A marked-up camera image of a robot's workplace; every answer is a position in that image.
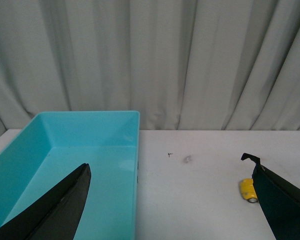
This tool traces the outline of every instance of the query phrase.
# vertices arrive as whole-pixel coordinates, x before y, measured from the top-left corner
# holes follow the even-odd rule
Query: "white tabletop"
[[[136,239],[275,240],[260,205],[240,196],[255,166],[242,153],[300,188],[300,131],[141,130]]]

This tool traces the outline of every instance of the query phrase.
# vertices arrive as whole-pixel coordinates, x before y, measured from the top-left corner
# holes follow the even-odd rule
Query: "turquoise plastic tray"
[[[0,153],[0,226],[82,163],[91,184],[76,240],[135,239],[137,111],[43,112]]]

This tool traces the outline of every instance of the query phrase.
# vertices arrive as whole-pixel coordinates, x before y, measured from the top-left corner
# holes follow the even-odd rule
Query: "white curtain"
[[[300,0],[0,0],[0,134],[86,110],[300,130]]]

